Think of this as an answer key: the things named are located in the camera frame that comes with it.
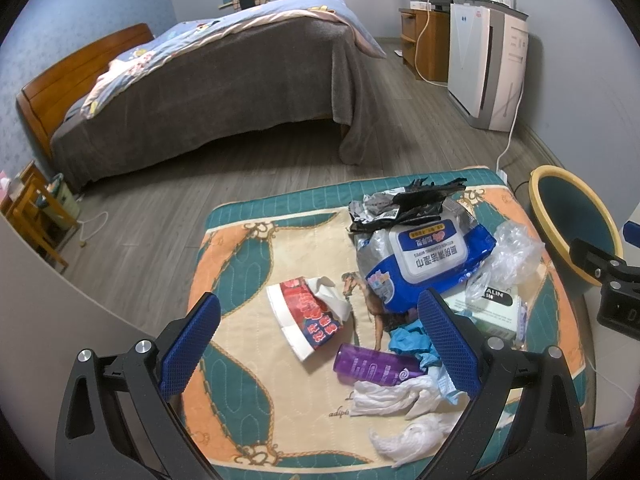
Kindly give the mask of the blue glove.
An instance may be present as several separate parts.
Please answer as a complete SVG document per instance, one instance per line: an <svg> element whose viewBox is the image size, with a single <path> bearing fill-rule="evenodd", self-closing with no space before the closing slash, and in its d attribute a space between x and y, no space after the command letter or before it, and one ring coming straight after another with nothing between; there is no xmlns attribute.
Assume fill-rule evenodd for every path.
<svg viewBox="0 0 640 480"><path fill-rule="evenodd" d="M427 372L432 366L442 365L442 359L420 320L398 326L392 330L388 350L398 356L412 356L418 361L420 369L424 372Z"/></svg>

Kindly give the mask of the white tissue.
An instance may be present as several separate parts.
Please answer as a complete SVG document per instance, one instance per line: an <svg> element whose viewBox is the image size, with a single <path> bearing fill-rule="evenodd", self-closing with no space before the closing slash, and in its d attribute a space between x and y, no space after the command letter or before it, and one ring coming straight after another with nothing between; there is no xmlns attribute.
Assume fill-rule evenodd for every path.
<svg viewBox="0 0 640 480"><path fill-rule="evenodd" d="M378 455L391 460L393 468L399 468L437 452L461 416L461 412L428 413L410 422L396 436L381 437L370 431L369 440Z"/></svg>
<svg viewBox="0 0 640 480"><path fill-rule="evenodd" d="M428 413L460 411L468 403L465 393L440 388L436 380L422 375L396 386L356 382L347 411L350 417L402 415L411 420Z"/></svg>

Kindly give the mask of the white green medicine box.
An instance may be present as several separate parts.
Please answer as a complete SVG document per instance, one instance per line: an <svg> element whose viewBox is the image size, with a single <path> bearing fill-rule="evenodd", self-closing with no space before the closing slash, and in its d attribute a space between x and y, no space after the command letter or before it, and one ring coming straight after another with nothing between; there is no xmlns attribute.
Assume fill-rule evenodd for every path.
<svg viewBox="0 0 640 480"><path fill-rule="evenodd" d="M480 299L468 299L465 287L459 285L448 290L444 299L454 313L469 318L486 337L499 337L512 348L524 346L527 304L516 287L487 287Z"/></svg>

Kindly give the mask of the purple bottle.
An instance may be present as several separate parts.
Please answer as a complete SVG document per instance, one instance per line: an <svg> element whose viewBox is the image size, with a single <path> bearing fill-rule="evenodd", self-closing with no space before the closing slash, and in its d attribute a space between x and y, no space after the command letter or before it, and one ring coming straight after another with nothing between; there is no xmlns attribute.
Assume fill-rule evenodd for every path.
<svg viewBox="0 0 640 480"><path fill-rule="evenodd" d="M419 362L411 356L398 356L353 344L341 345L333 370L346 382L373 382L379 386L397 386L424 375Z"/></svg>

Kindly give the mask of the blue wet wipes pack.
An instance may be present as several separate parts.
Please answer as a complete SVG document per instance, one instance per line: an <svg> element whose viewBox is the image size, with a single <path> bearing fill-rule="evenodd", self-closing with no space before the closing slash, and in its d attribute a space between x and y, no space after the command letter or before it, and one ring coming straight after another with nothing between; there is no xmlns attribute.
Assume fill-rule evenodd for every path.
<svg viewBox="0 0 640 480"><path fill-rule="evenodd" d="M420 293L446 292L464 282L496 247L488 229L455 200L430 220L355 236L360 276L383 309L405 313Z"/></svg>

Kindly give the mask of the clear plastic bag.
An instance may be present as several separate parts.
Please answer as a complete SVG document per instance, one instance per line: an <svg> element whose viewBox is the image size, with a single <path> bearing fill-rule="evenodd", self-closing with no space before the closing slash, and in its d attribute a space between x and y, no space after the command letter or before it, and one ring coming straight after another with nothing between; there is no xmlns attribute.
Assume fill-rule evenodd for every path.
<svg viewBox="0 0 640 480"><path fill-rule="evenodd" d="M529 235L524 224L506 220L495 230L495 247L465 286L465 299L480 301L486 289L509 289L524 284L537 270L544 243Z"/></svg>

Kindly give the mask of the red white paper wrapper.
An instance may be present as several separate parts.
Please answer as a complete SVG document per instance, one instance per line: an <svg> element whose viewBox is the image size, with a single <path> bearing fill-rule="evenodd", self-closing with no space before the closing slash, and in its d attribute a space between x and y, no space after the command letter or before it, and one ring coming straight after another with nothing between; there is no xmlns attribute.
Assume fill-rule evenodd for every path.
<svg viewBox="0 0 640 480"><path fill-rule="evenodd" d="M349 302L326 276L291 278L266 288L280 331L300 362L339 333L352 315Z"/></svg>

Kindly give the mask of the black plastic mailer bag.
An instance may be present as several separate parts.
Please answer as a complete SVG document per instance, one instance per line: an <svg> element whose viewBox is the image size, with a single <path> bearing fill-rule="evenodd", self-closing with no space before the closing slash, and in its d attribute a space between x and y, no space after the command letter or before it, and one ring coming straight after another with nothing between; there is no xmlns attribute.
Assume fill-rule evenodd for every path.
<svg viewBox="0 0 640 480"><path fill-rule="evenodd" d="M436 185L427 183L426 178L417 178L403 188L390 188L352 200L348 205L352 219L349 231L371 234L393 226L417 226L437 219L444 211L445 200L464 191L465 183L465 178L455 178Z"/></svg>

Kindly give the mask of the teal yellow trash bin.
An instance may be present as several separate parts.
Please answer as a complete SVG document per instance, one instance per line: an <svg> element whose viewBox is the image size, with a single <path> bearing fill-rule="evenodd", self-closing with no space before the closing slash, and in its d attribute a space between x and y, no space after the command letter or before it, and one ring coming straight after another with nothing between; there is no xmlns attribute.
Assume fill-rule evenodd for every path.
<svg viewBox="0 0 640 480"><path fill-rule="evenodd" d="M579 238L622 258L623 241L612 214L597 193L576 174L551 165L535 168L527 185L533 224L570 296L599 282L572 263L570 244Z"/></svg>

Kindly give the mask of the horse pattern floor mat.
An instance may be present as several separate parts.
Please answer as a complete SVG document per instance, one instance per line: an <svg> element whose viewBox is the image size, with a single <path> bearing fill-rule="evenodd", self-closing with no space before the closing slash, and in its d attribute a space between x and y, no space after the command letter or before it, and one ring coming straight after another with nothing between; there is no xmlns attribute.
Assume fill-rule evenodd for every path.
<svg viewBox="0 0 640 480"><path fill-rule="evenodd" d="M215 294L221 321L183 391L183 420L226 479L414 479L371 432L396 436L404 414L354 417L333 363L341 344L386 350L400 318L374 314L349 237L348 204L408 177L352 181L215 208L205 223L190 296ZM324 276L350 307L344 327L300 360L268 301L270 286Z"/></svg>

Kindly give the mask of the white power strip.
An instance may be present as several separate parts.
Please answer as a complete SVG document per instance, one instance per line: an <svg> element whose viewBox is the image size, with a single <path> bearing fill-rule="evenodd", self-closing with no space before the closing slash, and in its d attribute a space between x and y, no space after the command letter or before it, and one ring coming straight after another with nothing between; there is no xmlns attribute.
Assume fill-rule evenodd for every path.
<svg viewBox="0 0 640 480"><path fill-rule="evenodd" d="M497 171L497 176L500 178L500 180L504 183L504 184L508 184L509 183L509 178L508 175L506 174L506 172L502 169L499 169Z"/></svg>

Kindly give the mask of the wooden bedside stool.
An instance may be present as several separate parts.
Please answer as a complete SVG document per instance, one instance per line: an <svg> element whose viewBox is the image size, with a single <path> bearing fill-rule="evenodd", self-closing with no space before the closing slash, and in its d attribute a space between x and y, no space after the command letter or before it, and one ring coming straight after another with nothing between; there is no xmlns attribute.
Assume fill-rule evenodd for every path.
<svg viewBox="0 0 640 480"><path fill-rule="evenodd" d="M66 238L79 228L53 196L36 162L31 160L15 177L1 176L1 215L36 254L64 273L68 262L60 253Z"/></svg>

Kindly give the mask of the wooden headboard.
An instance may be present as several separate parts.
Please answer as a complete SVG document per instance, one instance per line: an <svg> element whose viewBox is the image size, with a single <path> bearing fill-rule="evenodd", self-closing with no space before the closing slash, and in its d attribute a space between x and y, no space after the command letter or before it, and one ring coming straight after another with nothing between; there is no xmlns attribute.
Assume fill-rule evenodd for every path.
<svg viewBox="0 0 640 480"><path fill-rule="evenodd" d="M48 162L53 162L52 136L70 107L93 88L117 55L152 39L147 24L129 26L67 55L21 88L17 107Z"/></svg>

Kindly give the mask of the white air purifier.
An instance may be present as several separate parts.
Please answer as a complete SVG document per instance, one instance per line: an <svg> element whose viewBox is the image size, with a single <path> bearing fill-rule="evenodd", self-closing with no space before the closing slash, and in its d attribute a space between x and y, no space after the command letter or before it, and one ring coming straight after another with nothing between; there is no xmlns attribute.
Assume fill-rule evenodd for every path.
<svg viewBox="0 0 640 480"><path fill-rule="evenodd" d="M507 132L524 89L528 15L492 0L452 0L447 89L466 122Z"/></svg>

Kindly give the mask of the wooden cabinet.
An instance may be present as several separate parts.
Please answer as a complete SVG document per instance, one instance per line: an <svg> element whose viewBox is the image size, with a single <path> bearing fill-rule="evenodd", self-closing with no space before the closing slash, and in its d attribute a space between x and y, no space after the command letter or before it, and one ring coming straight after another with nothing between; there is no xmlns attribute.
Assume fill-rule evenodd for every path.
<svg viewBox="0 0 640 480"><path fill-rule="evenodd" d="M447 12L400 9L402 62L416 79L446 84L450 17Z"/></svg>

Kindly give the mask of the bed with grey blanket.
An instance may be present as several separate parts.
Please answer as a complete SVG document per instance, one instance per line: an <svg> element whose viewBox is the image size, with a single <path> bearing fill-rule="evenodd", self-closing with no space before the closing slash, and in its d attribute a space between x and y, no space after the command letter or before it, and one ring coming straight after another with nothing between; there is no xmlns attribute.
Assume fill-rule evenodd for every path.
<svg viewBox="0 0 640 480"><path fill-rule="evenodd" d="M338 157L359 165L390 124L373 62L346 24L290 18L252 27L166 63L96 117L64 122L52 165L79 190L213 140L317 119L344 128Z"/></svg>

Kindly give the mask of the light blue quilt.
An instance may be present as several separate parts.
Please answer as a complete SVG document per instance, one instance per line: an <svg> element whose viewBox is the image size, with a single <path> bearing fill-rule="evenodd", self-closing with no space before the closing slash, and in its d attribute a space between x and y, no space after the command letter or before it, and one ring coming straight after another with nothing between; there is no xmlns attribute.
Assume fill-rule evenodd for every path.
<svg viewBox="0 0 640 480"><path fill-rule="evenodd" d="M332 22L352 31L356 47L370 58L384 58L385 52L360 22L345 0L274 0L233 14L180 22L146 44L139 44L113 58L82 102L79 114L91 119L115 96L165 64L206 44L246 30L277 24L294 18Z"/></svg>

